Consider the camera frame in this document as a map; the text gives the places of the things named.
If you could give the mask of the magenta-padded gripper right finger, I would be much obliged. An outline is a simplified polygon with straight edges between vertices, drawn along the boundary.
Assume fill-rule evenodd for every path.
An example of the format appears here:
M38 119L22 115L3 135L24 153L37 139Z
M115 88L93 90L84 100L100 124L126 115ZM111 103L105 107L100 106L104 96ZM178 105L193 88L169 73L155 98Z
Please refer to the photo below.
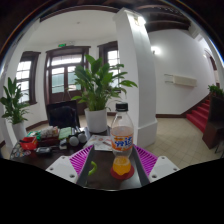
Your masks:
M132 153L142 186L179 171L179 168L166 156L157 157L136 145L133 146Z

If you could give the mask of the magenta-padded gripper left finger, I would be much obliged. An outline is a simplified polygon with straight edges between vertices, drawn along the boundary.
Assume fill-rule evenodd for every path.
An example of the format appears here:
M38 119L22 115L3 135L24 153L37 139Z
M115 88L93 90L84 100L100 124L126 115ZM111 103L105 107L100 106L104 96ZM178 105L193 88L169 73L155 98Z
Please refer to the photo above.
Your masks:
M71 183L85 187L87 178L96 172L96 163L92 161L95 148L88 146L71 156L60 156L47 171Z

